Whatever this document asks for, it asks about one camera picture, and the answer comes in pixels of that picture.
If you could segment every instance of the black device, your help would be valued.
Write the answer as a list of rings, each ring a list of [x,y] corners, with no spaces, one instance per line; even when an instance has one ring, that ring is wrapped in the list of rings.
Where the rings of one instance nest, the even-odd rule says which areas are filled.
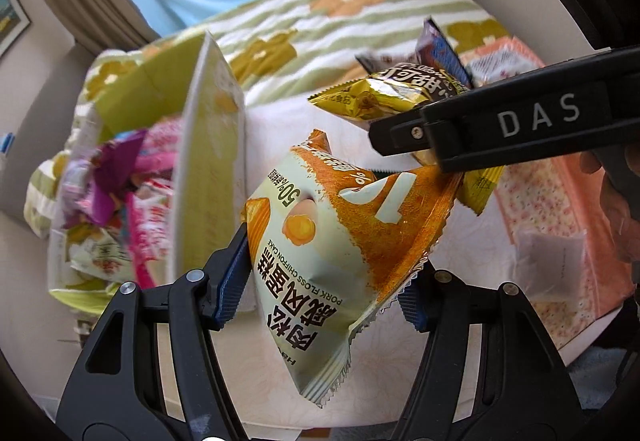
[[[634,5],[634,0],[561,1],[595,48],[639,43],[640,15],[636,6],[640,4]],[[467,155],[465,161],[475,162],[473,165],[489,165],[596,148],[607,173],[616,180],[616,186],[622,187],[621,192],[632,198],[637,196],[635,179],[625,177],[628,169],[620,156],[620,144],[637,135],[634,134],[636,122],[631,121],[635,116],[630,118],[630,113],[623,112],[624,103],[630,99],[619,97],[615,89],[620,85],[616,82],[632,85],[636,73],[624,64],[630,63],[636,54],[633,49],[625,49],[614,51],[606,58],[603,55],[587,59],[596,60],[600,65],[603,62],[598,61],[608,61],[614,73],[605,75],[605,69],[601,67],[601,76],[593,72],[588,81],[582,78],[583,89],[578,89],[577,83],[566,89],[567,84],[562,83],[566,79],[564,75],[569,75],[574,66],[585,68],[584,63],[574,62],[545,68],[538,72],[543,76],[542,80],[523,76],[516,79],[522,82],[520,84],[501,82],[502,86],[516,85],[526,90],[526,79],[533,78],[534,82],[541,82],[539,86],[548,87],[543,92],[530,90],[527,95],[518,97],[516,94],[514,98],[505,92],[500,94],[500,89],[494,90],[496,86],[477,90],[464,97],[472,102],[457,103],[479,103],[476,101],[478,95],[484,93],[489,103],[479,103],[476,107],[489,115],[489,108],[500,109],[498,112],[505,113],[505,118],[509,118],[507,111],[516,117],[524,111],[524,115],[524,107],[532,101],[536,103],[535,100],[542,106],[543,102],[552,104],[556,97],[562,108],[558,94],[562,97],[571,93],[574,98],[565,98],[564,104],[576,105],[579,111],[584,109],[583,115],[590,115],[586,119],[588,125],[573,127],[571,131],[563,126],[559,134],[547,132],[540,138],[547,140],[544,145],[537,143],[538,139],[526,138],[505,152],[504,147],[495,146],[497,140],[492,142],[491,136],[481,136],[486,138],[486,148],[457,150]],[[573,75],[571,78],[578,78],[575,72]],[[560,83],[553,84],[553,78]],[[389,125],[386,129],[378,127],[385,123],[383,120],[373,126],[372,131],[377,128],[378,136],[386,133],[387,140],[376,141],[378,131],[373,131],[372,143],[375,147],[394,144],[388,153],[395,154],[427,148],[415,141],[427,136],[429,146],[440,155],[444,168],[466,170],[472,163],[445,166],[446,161],[456,160],[456,154],[450,154],[447,149],[450,145],[443,137],[448,140],[453,136],[460,141],[461,147],[473,147],[468,140],[468,128],[460,126],[460,121],[469,118],[470,114],[463,110],[464,107],[452,105],[453,101],[391,118],[386,121]],[[517,102],[522,107],[516,104],[501,108],[503,102]],[[594,108],[602,110],[600,119],[596,119]],[[438,122],[444,122],[449,129],[436,129],[434,124]],[[411,134],[414,127],[420,129],[423,137],[412,136],[414,142],[407,141],[403,132],[408,130]],[[508,128],[506,133],[513,131],[514,128]],[[576,141],[576,136],[572,136],[574,132],[583,133],[585,141]],[[517,140],[526,137],[518,134],[503,137],[515,136]],[[601,147],[609,146],[616,147],[615,154],[611,154],[613,149],[601,150]],[[484,163],[479,163],[480,156]],[[628,186],[620,184],[623,179],[628,180]],[[638,208],[633,200],[632,208]],[[76,363],[58,411],[58,427],[30,399],[4,357],[0,356],[3,437],[56,441],[246,439],[226,391],[209,330],[219,331],[231,319],[250,269],[246,227],[241,227],[228,248],[215,252],[203,269],[191,270],[172,285],[140,291],[134,283],[124,284],[98,321]],[[506,283],[498,290],[469,287],[449,272],[435,271],[427,266],[400,300],[407,320],[414,323],[418,331],[430,331],[431,335],[393,440],[604,441],[640,438],[636,421],[640,361],[631,365],[612,398],[587,421],[558,352],[526,297],[515,285]],[[164,409],[156,343],[158,323],[172,325],[174,367],[186,421],[167,416]],[[472,323],[482,324],[481,366],[474,411],[469,418],[452,423],[462,382],[468,327]]]

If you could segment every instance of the silver screw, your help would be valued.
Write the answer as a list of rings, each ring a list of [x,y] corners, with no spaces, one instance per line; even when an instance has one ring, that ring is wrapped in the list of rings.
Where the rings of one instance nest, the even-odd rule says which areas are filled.
[[[511,296],[516,296],[519,292],[520,289],[511,282],[507,282],[503,287],[502,290],[507,294],[507,295],[511,295]]]
[[[135,290],[136,290],[136,283],[135,282],[125,282],[120,287],[120,292],[123,295],[128,295],[129,293],[133,293]]]
[[[422,137],[424,136],[424,131],[422,130],[421,127],[414,127],[413,129],[411,129],[411,135],[416,139],[416,140],[421,140]]]
[[[189,273],[187,273],[187,280],[189,282],[197,282],[204,278],[204,271],[201,269],[192,269]]]
[[[442,284],[449,283],[453,279],[453,277],[451,277],[451,274],[444,269],[441,269],[440,271],[436,271],[433,274],[433,278]]]

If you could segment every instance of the bed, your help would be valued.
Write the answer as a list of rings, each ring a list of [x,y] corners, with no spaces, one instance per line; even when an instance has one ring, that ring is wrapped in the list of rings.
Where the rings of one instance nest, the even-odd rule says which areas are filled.
[[[190,133],[191,142],[185,138],[185,144],[200,144],[194,133],[204,132],[204,136],[209,131],[217,137],[217,143],[227,144],[223,150],[198,147],[198,154],[183,144],[182,161],[189,166],[184,167],[186,174],[178,180],[177,197],[182,197],[182,206],[177,204],[172,221],[177,245],[168,281],[204,264],[209,252],[225,246],[238,225],[244,199],[288,148],[304,140],[313,128],[327,132],[334,154],[341,159],[366,168],[412,168],[415,163],[410,157],[380,157],[370,148],[364,131],[311,106],[306,97],[362,76],[364,72],[354,58],[358,53],[411,52],[427,17],[442,28],[457,52],[507,34],[471,0],[260,0],[138,51],[105,52],[87,73],[65,150],[43,162],[31,177],[24,217],[40,237],[50,235],[50,259],[54,257],[61,247],[60,235],[55,233],[59,229],[56,184],[60,159],[72,154],[86,138],[83,129],[88,128],[92,118],[113,121],[108,114],[113,116],[117,111],[150,112],[145,116],[150,121],[157,117],[145,109],[148,104],[130,104],[136,96],[141,100],[169,97],[175,104],[172,110],[186,107],[186,113],[191,111],[196,131]],[[202,64],[196,64],[206,41],[204,34],[217,43],[208,51],[214,57],[211,63],[216,65],[209,73],[202,71]],[[229,68],[218,66],[224,63],[222,58]],[[200,80],[194,86],[193,72],[199,68]],[[232,79],[225,77],[229,74],[238,81],[243,97],[234,91]],[[214,87],[207,78],[213,78]],[[198,120],[194,92],[203,96],[198,104],[205,108],[205,94],[216,89],[231,93],[236,108],[226,113],[223,108],[217,113],[218,119]],[[209,105],[215,105],[215,98],[211,100]],[[117,119],[115,127],[119,127],[112,125],[110,132],[132,125],[127,116]],[[207,127],[207,122],[212,121],[216,125]],[[217,158],[216,162],[207,163],[207,175],[220,183],[217,189],[223,188],[217,195],[210,191],[211,183],[207,189],[198,182],[205,179],[199,177],[205,171],[199,162],[207,161],[207,150],[208,157]],[[481,216],[476,217],[456,203],[431,260],[436,268],[450,269],[467,283],[497,287],[510,277],[519,231],[533,228],[568,237],[585,230],[586,254],[576,309],[563,303],[536,304],[556,346],[569,362],[596,338],[611,319],[608,313],[620,306],[632,290],[628,266],[615,259],[608,223],[597,203],[599,181],[597,175],[580,174],[574,156],[510,166]],[[184,232],[187,224],[193,231],[194,223],[203,222],[204,217],[191,214],[196,202],[209,206],[208,235]],[[99,313],[117,288],[98,279],[69,281],[66,276],[60,277],[59,265],[50,265],[49,270],[54,272],[49,284],[51,294],[84,312]],[[356,426],[398,418],[426,338],[404,321],[396,303],[357,336],[352,346],[351,372],[322,410],[297,395],[264,320],[255,310],[255,302],[252,305],[251,295],[243,310],[214,335],[214,344],[245,424],[274,429],[277,434],[273,435],[283,438],[295,437],[303,428]],[[474,329],[459,417],[468,413],[472,404],[478,348],[479,334]],[[164,335],[161,353],[165,361],[168,350]],[[177,401],[170,373],[170,366],[165,363],[163,379],[168,397]]]

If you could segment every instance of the framed picture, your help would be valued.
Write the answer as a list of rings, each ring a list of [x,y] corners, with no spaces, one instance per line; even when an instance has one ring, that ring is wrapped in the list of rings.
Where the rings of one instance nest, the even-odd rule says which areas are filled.
[[[18,0],[0,0],[0,58],[30,23]]]

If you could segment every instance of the gold snack wrapper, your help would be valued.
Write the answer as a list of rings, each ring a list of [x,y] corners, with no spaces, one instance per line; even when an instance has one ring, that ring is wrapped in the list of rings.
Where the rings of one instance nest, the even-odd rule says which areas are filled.
[[[247,201],[258,299],[303,397],[322,405],[340,384],[354,336],[422,268],[460,177],[423,166],[376,180],[316,130]]]
[[[468,89],[443,69],[402,62],[366,78],[331,87],[309,101],[325,111],[367,128],[368,121],[404,113],[421,103],[436,102],[464,94]],[[429,150],[414,153],[422,165],[433,165]],[[462,180],[459,201],[481,214],[494,191],[504,167],[467,172]]]

